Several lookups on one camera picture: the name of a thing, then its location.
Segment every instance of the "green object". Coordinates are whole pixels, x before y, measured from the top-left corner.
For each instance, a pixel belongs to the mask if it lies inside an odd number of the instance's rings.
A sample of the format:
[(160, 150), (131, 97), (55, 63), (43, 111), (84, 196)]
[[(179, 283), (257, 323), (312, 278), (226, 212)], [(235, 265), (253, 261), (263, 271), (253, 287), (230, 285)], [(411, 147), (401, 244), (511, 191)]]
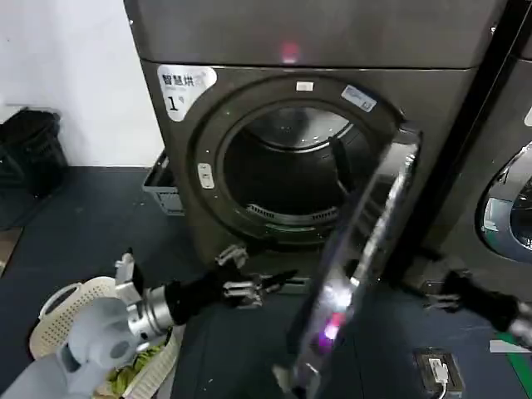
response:
[[(500, 333), (498, 334), (498, 338), (507, 343), (519, 345), (508, 333)], [(532, 399), (532, 370), (530, 370), (530, 360), (527, 358), (527, 355), (522, 353), (507, 353), (506, 356), (510, 360), (510, 364), (514, 368), (515, 374), (517, 374), (526, 396)]]
[(111, 383), (112, 392), (117, 397), (121, 397), (140, 370), (142, 370), (162, 348), (163, 345), (150, 347), (144, 352), (136, 355), (131, 366), (125, 366), (120, 370), (113, 370), (110, 372), (107, 376), (107, 381)]

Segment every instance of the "white cable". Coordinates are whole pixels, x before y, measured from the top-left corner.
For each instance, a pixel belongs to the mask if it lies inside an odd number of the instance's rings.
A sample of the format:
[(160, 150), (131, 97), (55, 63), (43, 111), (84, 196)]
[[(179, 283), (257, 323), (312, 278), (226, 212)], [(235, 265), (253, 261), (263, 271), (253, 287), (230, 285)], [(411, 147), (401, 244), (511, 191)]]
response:
[(443, 391), (441, 391), (441, 394), (438, 396), (438, 399), (443, 399), (447, 393), (447, 383), (442, 382), (441, 386), (443, 387)]
[(443, 399), (447, 393), (449, 370), (447, 369), (447, 365), (445, 363), (442, 363), (440, 359), (429, 359), (429, 364), (431, 365), (434, 380), (438, 384), (441, 384), (441, 386), (443, 387), (441, 394), (438, 396), (438, 399)]

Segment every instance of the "power outlet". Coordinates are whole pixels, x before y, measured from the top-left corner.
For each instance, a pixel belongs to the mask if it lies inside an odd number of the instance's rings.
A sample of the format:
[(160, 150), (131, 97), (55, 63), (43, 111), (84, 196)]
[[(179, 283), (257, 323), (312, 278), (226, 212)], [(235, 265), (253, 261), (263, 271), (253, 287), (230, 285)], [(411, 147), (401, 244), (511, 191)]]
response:
[(464, 382), (461, 378), (458, 367), (456, 366), (455, 358), (450, 352), (445, 352), (436, 348), (418, 349), (414, 352), (417, 367), (419, 368), (423, 387), (426, 392), (435, 395), (441, 392), (441, 384), (438, 384), (434, 379), (434, 374), (431, 370), (429, 359), (440, 359), (442, 363), (447, 365), (449, 371), (449, 381), (447, 383), (446, 398), (460, 398), (464, 391)]

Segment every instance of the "metal panel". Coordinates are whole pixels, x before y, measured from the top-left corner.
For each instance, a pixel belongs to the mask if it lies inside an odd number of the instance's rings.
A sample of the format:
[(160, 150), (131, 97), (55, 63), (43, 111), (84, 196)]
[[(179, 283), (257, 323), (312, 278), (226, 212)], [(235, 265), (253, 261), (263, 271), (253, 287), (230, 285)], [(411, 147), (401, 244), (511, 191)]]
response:
[[(531, 93), (532, 62), (517, 61), (424, 242), (428, 248), (461, 259), (479, 283), (525, 301), (532, 300), (532, 265), (489, 249), (478, 234), (478, 218), (493, 178), (532, 140), (532, 130), (524, 123), (532, 107)], [(433, 273), (437, 271), (428, 268), (416, 276), (418, 283), (437, 278)]]
[[(180, 193), (185, 204), (186, 217), (192, 228), (198, 252), (203, 260), (209, 261), (226, 248), (240, 240), (206, 212), (198, 197), (191, 189), (193, 181), (187, 170), (189, 148), (192, 135), (196, 127), (213, 107), (220, 104), (226, 96), (256, 81), (275, 76), (286, 76), (289, 73), (302, 73), (305, 76), (331, 76), (344, 80), (353, 85), (361, 85), (380, 98), (395, 106), (407, 120), (413, 121), (423, 131), (424, 142), (419, 158), (419, 173), (411, 188), (405, 204), (405, 214), (398, 218), (398, 225), (406, 223), (414, 205), (425, 184), (431, 168), (446, 139), (456, 112), (461, 106), (463, 97), (470, 81), (476, 73), (471, 70), (400, 70), (400, 69), (371, 69), (371, 70), (313, 70), (283, 68), (236, 68), (217, 67), (218, 80), (197, 102), (190, 108), (187, 117), (182, 122), (173, 122), (165, 109), (164, 99), (160, 92), (157, 76), (157, 64), (142, 62), (150, 94), (157, 114), (161, 132), (165, 139), (170, 158), (170, 166), (180, 182)], [(275, 269), (282, 270), (286, 265), (292, 268), (312, 268), (317, 261), (317, 253), (302, 256), (301, 254), (274, 255), (253, 259), (246, 266), (255, 270), (267, 268), (271, 273)]]
[(126, 0), (141, 58), (306, 67), (479, 64), (505, 0)]
[(525, 47), (521, 52), (521, 58), (532, 60), (532, 35), (530, 35), (529, 40), (526, 42)]

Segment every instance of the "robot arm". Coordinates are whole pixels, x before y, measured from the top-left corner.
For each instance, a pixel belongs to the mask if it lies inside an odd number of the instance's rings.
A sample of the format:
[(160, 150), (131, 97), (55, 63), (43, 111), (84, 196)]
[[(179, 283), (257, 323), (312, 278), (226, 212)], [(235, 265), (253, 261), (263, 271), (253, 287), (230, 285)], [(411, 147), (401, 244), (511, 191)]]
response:
[(116, 262), (118, 298), (98, 298), (85, 306), (64, 344), (26, 368), (2, 399), (91, 398), (111, 370), (164, 340), (169, 328), (186, 324), (212, 303), (260, 306), (265, 294), (280, 289), (295, 274), (264, 280), (244, 276), (239, 269), (247, 258), (246, 249), (234, 245), (215, 260), (215, 268), (193, 283), (144, 289), (131, 252), (124, 254)]

